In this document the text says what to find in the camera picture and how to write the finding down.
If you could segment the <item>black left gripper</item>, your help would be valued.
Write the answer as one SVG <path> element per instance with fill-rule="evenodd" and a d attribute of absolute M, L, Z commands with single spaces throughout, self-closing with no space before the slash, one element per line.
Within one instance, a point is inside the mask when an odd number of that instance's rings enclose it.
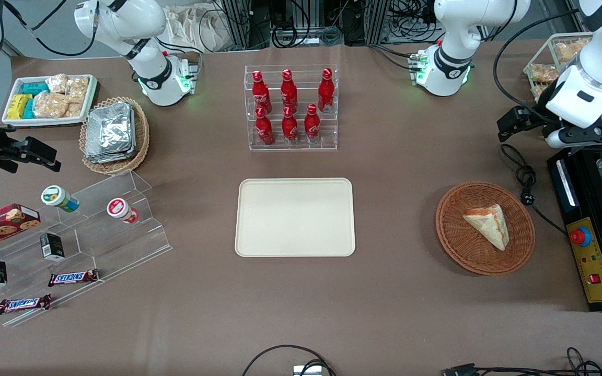
<path fill-rule="evenodd" d="M 552 114 L 552 119 L 552 122 L 545 121 L 541 116 L 533 114 L 531 110 L 516 105 L 497 120 L 499 141 L 504 143 L 517 133 L 533 130 L 539 130 L 543 138 L 548 138 L 555 131 L 561 130 L 559 117 Z"/>

